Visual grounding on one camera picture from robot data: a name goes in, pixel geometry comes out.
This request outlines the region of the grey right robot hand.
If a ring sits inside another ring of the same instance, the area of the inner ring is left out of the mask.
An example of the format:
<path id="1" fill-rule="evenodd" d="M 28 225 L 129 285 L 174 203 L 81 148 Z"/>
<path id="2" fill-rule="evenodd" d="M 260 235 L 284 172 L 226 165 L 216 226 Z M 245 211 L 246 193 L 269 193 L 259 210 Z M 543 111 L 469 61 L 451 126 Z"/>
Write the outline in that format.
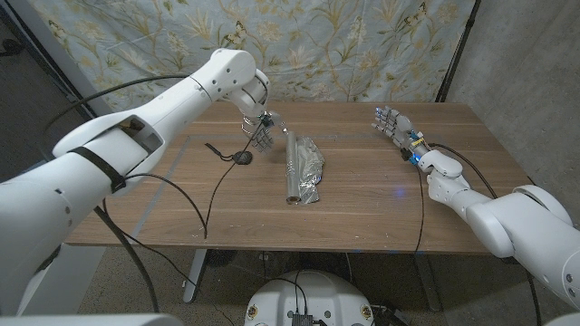
<path id="1" fill-rule="evenodd" d="M 375 109 L 374 129 L 385 134 L 400 150 L 404 160 L 417 164 L 430 151 L 423 134 L 416 131 L 407 116 L 388 106 Z"/>

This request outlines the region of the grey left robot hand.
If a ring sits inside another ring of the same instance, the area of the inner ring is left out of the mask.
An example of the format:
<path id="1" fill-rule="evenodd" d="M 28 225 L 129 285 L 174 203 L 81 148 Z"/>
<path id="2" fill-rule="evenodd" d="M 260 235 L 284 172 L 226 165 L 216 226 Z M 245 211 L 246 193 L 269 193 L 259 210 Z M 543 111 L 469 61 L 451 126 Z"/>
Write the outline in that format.
<path id="1" fill-rule="evenodd" d="M 288 128 L 282 116 L 275 111 L 265 111 L 259 117 L 245 116 L 242 122 L 242 130 L 250 138 L 250 144 L 260 153 L 268 153 L 274 147 L 274 139 L 271 129 L 278 127 L 285 135 Z"/>

